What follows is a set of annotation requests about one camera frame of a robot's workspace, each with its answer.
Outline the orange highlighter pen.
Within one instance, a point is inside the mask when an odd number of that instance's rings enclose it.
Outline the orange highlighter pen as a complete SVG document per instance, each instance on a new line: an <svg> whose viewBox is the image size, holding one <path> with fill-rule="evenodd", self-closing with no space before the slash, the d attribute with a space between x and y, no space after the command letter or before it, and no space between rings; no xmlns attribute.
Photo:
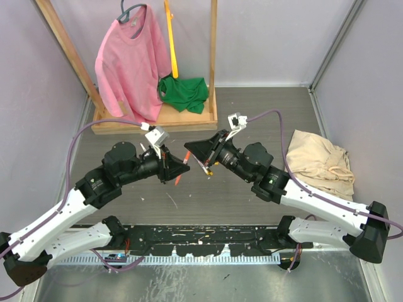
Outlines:
<svg viewBox="0 0 403 302"><path fill-rule="evenodd" d="M186 153L186 155L185 155L185 158L184 158L184 160L183 160L183 163L184 163L184 164L187 164L187 163L188 163L188 160L189 160L190 155L191 155L191 152L190 152L190 151L187 151L187 153ZM176 178L175 183L174 183L175 186L177 186L177 185L179 184L179 182L180 182L180 180L181 180L181 176L182 176L182 175L179 175L179 176Z"/></svg>

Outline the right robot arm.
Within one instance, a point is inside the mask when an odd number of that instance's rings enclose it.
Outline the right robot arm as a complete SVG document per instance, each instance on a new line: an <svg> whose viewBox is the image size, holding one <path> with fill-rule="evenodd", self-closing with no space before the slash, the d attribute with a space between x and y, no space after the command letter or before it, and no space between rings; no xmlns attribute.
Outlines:
<svg viewBox="0 0 403 302"><path fill-rule="evenodd" d="M324 243L348 249L367 262L382 262L390 231L384 204L355 203L322 192L273 166L273 156L261 143L237 148L227 130L205 140L186 142L184 147L202 164L210 167L218 162L250 183L251 191L259 199L298 208L320 218L309 222L284 216L276 232L276 240L282 247Z"/></svg>

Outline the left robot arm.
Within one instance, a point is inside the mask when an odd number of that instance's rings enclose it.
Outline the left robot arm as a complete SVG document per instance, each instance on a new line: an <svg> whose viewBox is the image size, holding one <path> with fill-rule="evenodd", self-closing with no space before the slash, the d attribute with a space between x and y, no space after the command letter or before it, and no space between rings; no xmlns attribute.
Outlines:
<svg viewBox="0 0 403 302"><path fill-rule="evenodd" d="M1 258L7 275L22 287L41 278L59 261L82 251L98 247L120 249L127 232L115 216L83 232L64 232L121 196L124 185L153 176L165 183L189 170L166 146L161 155L153 148L137 155L133 144L118 142L105 153L102 165L76 182L65 199L24 229L1 233Z"/></svg>

